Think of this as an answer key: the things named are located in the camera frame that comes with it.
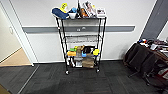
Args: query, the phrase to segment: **chair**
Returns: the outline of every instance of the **chair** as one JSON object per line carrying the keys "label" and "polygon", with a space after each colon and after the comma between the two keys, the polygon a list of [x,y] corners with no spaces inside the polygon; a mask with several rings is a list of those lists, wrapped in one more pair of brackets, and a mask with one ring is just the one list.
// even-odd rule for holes
{"label": "chair", "polygon": [[146,48],[142,45],[138,43],[132,45],[125,55],[124,62],[126,63],[126,66],[135,69],[136,72],[129,75],[128,77],[131,77],[140,72],[142,64],[146,60],[148,54],[149,51],[146,50]]}

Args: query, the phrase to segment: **cardboard box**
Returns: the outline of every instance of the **cardboard box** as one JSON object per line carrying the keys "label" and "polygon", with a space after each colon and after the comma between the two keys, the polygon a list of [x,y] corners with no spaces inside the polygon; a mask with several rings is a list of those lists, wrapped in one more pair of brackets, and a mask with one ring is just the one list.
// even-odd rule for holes
{"label": "cardboard box", "polygon": [[94,59],[93,58],[83,58],[82,66],[87,67],[87,68],[93,68],[94,67]]}

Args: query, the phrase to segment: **metal shelf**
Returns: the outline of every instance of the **metal shelf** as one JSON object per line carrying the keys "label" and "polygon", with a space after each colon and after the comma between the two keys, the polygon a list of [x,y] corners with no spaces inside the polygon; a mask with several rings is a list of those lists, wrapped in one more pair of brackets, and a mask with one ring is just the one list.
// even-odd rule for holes
{"label": "metal shelf", "polygon": [[102,40],[100,35],[79,35],[79,36],[65,36],[63,42],[65,43],[80,43],[80,42],[98,42]]}
{"label": "metal shelf", "polygon": [[[72,20],[98,20],[99,21],[99,25],[98,25],[98,31],[97,33],[95,33],[94,35],[89,34],[89,32],[87,32],[87,35],[72,35],[72,36],[68,36],[68,34],[65,32],[65,28],[64,28],[64,21],[63,19],[59,19],[56,17],[56,22],[57,22],[57,26],[58,26],[58,31],[59,31],[59,35],[60,35],[60,42],[61,42],[61,46],[62,46],[62,51],[63,51],[63,55],[64,55],[64,60],[65,60],[65,64],[66,64],[66,74],[69,74],[68,71],[68,64],[67,62],[69,61],[67,58],[67,51],[68,51],[68,46],[67,43],[82,43],[82,42],[96,42],[95,47],[97,49],[100,50],[99,55],[97,57],[95,57],[94,55],[90,55],[90,56],[86,56],[87,58],[93,58],[94,59],[94,63],[97,66],[96,72],[99,72],[99,64],[100,64],[100,59],[101,59],[101,53],[102,53],[102,47],[103,47],[103,38],[104,38],[104,32],[105,32],[105,25],[106,25],[106,17],[105,18],[81,18],[81,19],[67,19],[67,21]],[[80,57],[80,56],[75,56],[74,58],[78,58],[78,59],[82,59],[84,57]]]}

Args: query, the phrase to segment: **door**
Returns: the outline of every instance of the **door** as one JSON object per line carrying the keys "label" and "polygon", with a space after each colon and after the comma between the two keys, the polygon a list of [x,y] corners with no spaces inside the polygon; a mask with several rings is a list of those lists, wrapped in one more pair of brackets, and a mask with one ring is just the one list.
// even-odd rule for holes
{"label": "door", "polygon": [[0,7],[0,44],[0,61],[21,48],[15,36],[14,29],[2,10],[2,6]]}
{"label": "door", "polygon": [[0,3],[0,66],[31,65]]}

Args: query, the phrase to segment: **yellow box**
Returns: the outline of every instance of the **yellow box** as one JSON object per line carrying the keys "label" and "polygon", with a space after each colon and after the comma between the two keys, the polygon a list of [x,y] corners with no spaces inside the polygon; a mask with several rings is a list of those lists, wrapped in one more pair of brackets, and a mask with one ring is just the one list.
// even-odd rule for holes
{"label": "yellow box", "polygon": [[68,56],[76,56],[76,52],[68,51],[67,55]]}

